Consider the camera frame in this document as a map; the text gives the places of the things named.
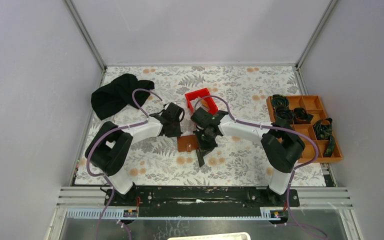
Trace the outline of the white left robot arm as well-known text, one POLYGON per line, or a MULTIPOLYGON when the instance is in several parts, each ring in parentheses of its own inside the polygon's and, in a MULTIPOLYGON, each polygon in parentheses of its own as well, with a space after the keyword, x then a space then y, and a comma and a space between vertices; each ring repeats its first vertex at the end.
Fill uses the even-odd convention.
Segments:
POLYGON ((181 122, 185 110, 171 102, 160 112, 152 113, 144 121, 125 126, 118 126, 111 121, 105 122, 85 151, 86 169, 92 175, 90 165, 100 169, 98 176, 103 176, 116 192, 116 199, 124 206, 132 204, 135 185, 122 169, 131 145, 140 141, 165 136, 181 136, 181 122))

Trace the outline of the floral table mat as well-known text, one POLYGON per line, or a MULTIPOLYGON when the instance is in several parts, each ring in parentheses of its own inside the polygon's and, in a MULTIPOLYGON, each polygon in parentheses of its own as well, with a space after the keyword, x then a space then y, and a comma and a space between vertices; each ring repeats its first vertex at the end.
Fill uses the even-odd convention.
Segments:
MULTIPOLYGON (((103 84, 123 74, 155 84, 142 110, 131 106, 109 118, 124 126, 140 122, 145 113, 159 112, 163 103, 185 108, 185 94, 206 88, 216 96, 220 110, 230 106, 242 120, 270 119, 266 100, 280 94, 298 95, 299 87, 291 66, 110 66, 103 84)), ((199 166, 195 152, 179 152, 175 138, 148 138, 133 144, 123 171, 137 185, 266 186, 273 174, 263 148, 236 136, 218 137, 217 148, 199 166)))

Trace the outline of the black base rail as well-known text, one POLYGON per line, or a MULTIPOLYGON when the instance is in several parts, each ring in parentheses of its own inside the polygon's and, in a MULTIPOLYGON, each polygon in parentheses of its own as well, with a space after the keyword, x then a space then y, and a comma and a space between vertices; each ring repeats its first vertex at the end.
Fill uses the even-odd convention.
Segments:
POLYGON ((279 195, 268 187, 250 186, 133 186, 126 194, 105 192, 105 204, 133 207, 139 217, 260 217, 261 208, 283 213, 299 207, 294 189, 279 195))

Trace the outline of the orange compartment tray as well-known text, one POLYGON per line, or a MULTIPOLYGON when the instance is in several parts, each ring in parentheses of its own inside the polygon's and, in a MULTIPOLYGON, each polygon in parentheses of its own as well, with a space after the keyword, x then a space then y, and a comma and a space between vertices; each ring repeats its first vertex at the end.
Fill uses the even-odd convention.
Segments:
MULTIPOLYGON (((290 124, 290 126, 294 131, 307 136, 307 138, 311 139, 317 145, 318 157, 315 162, 316 163, 335 163, 335 162, 341 161, 343 159, 343 155, 339 147, 338 141, 336 140, 336 136, 334 132, 333 132, 333 136, 335 138, 336 147, 332 157, 323 157, 323 153, 328 146, 328 141, 316 139, 313 125, 318 120, 330 118, 324 108, 321 98, 318 95, 289 95, 286 97, 289 100, 290 110, 293 111, 295 108, 304 108, 309 114, 313 115, 313 119, 310 124, 294 124, 293 123, 293 124, 290 124)), ((269 96, 266 100, 266 103, 267 103, 270 120, 274 122, 276 120, 276 117, 275 117, 275 110, 273 110, 271 100, 272 100, 272 96, 269 96)))

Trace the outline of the black cloth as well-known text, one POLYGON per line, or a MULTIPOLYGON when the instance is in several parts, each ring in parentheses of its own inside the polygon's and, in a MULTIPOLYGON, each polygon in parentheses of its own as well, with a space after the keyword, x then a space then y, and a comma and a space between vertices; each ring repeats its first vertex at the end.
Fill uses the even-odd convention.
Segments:
POLYGON ((151 80, 139 80, 130 73, 120 75, 91 94, 92 109, 100 120, 114 116, 128 105, 138 109, 132 97, 136 89, 150 91, 155 89, 155 83, 151 80))

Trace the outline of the dark patterned tie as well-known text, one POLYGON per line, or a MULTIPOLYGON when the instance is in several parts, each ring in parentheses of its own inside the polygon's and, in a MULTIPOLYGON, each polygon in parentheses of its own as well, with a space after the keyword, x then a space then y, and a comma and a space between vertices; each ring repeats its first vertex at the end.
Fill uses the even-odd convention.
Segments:
POLYGON ((333 119, 328 117, 316 121, 312 126, 317 140, 328 141, 328 145, 323 153, 323 157, 325 158, 332 157, 336 148, 336 140, 333 135, 332 123, 333 119))

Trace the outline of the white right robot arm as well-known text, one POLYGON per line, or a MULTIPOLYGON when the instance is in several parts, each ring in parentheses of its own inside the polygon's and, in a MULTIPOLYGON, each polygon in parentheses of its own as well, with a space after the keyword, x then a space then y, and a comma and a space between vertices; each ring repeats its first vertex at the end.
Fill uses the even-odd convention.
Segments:
POLYGON ((273 167, 267 201, 279 206, 287 199, 286 191, 293 168, 306 145, 286 121, 277 120, 264 125, 231 117, 227 111, 219 110, 211 114, 202 108, 192 114, 191 120, 197 127, 193 133, 198 141, 196 154, 200 167, 205 164, 204 157, 218 147, 218 136, 238 137, 260 144, 273 167))

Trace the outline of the brown leather card holder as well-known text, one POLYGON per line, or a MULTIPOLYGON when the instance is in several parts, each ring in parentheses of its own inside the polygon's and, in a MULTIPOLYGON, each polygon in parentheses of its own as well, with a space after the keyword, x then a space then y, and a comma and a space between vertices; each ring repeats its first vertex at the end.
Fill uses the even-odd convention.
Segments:
POLYGON ((193 135, 185 135, 177 138, 177 150, 178 152, 191 153, 199 148, 197 137, 193 135))

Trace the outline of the stack of credit cards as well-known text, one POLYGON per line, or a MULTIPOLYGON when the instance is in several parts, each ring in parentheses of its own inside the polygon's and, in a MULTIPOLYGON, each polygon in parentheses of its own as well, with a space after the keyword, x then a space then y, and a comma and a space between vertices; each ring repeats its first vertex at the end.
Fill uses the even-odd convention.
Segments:
POLYGON ((204 101, 201 101, 200 102, 201 104, 201 107, 206 111, 206 112, 210 112, 211 111, 211 107, 209 106, 209 104, 204 100, 204 101))

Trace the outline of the dark rolled tie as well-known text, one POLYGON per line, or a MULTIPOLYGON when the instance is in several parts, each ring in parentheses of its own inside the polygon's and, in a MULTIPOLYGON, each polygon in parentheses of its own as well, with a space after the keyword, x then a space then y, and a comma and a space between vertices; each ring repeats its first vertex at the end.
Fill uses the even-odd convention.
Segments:
POLYGON ((271 96, 271 104, 272 104, 273 110, 276 110, 279 108, 280 109, 282 109, 282 108, 288 109, 290 102, 286 96, 281 95, 281 94, 274 94, 271 96))
POLYGON ((278 107, 274 110, 276 120, 284 120, 289 125, 294 123, 294 112, 288 107, 278 107))
POLYGON ((293 109, 293 123, 295 125, 310 124, 313 118, 314 116, 302 107, 296 107, 293 109))

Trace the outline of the red plastic bin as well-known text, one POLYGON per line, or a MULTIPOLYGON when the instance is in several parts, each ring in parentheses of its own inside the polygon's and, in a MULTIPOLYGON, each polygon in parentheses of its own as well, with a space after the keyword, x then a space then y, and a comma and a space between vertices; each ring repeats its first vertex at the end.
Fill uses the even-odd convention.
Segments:
POLYGON ((209 113, 215 114, 219 110, 215 101, 211 97, 204 98, 210 95, 211 93, 207 88, 202 88, 186 93, 184 96, 186 99, 187 108, 191 113, 193 113, 197 108, 201 108, 201 102, 206 101, 211 108, 209 113))

